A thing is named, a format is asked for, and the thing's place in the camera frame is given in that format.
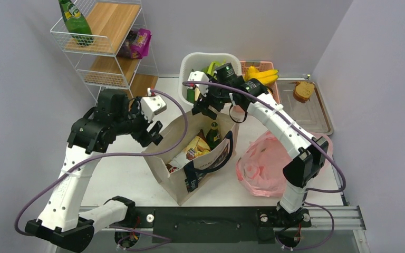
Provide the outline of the beige canvas tote bag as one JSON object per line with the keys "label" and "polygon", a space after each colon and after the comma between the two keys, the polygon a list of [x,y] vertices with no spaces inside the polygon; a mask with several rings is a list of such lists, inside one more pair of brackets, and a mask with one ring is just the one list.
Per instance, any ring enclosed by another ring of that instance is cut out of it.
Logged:
{"label": "beige canvas tote bag", "polygon": [[[214,121],[218,123],[222,142],[208,154],[189,161],[173,173],[168,172],[166,164],[189,144],[200,129],[206,137]],[[212,120],[202,114],[187,112],[173,119],[161,131],[163,140],[159,145],[150,144],[144,150],[144,159],[156,181],[178,205],[182,205],[235,156],[238,130],[239,125],[227,114],[220,113]]]}

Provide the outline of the pink plastic grocery bag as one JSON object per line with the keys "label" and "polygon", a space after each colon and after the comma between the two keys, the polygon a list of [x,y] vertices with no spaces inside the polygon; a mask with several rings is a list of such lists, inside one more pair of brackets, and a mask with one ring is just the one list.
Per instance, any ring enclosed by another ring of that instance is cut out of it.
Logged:
{"label": "pink plastic grocery bag", "polygon": [[280,198],[286,187],[283,168],[291,161],[281,142],[266,131],[237,161],[237,179],[252,196]]}

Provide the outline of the yellow snack packet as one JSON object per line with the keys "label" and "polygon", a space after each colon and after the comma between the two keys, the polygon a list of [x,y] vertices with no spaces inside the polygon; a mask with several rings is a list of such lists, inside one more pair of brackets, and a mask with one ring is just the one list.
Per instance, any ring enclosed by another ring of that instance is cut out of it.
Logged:
{"label": "yellow snack packet", "polygon": [[204,131],[203,129],[200,129],[199,133],[189,142],[189,144],[166,164],[168,172],[173,173],[184,167],[189,161],[208,154],[210,151],[211,148],[206,141]]}

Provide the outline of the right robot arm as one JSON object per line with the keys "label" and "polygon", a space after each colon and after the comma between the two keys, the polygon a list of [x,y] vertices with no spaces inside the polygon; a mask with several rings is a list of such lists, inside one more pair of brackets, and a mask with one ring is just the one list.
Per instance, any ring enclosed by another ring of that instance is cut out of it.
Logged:
{"label": "right robot arm", "polygon": [[277,204],[277,219],[284,226],[292,225],[298,219],[297,212],[303,206],[309,182],[328,158],[328,142],[299,126],[260,79],[245,80],[230,63],[217,68],[214,76],[202,71],[191,72],[183,85],[200,92],[191,110],[193,115],[201,113],[214,120],[225,104],[238,105],[283,145],[291,161],[283,168],[286,187]]}

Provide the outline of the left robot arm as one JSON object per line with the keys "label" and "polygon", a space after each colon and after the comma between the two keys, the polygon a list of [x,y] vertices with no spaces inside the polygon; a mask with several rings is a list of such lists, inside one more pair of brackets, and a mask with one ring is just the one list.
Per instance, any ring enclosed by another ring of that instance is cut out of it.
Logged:
{"label": "left robot arm", "polygon": [[82,252],[110,224],[134,224],[132,200],[116,196],[87,212],[80,212],[81,201],[95,168],[118,136],[130,135],[142,147],[161,142],[162,124],[153,118],[166,107],[153,93],[130,99],[122,90],[101,91],[95,106],[72,125],[59,178],[48,187],[52,193],[48,203],[36,219],[26,223],[23,235]]}

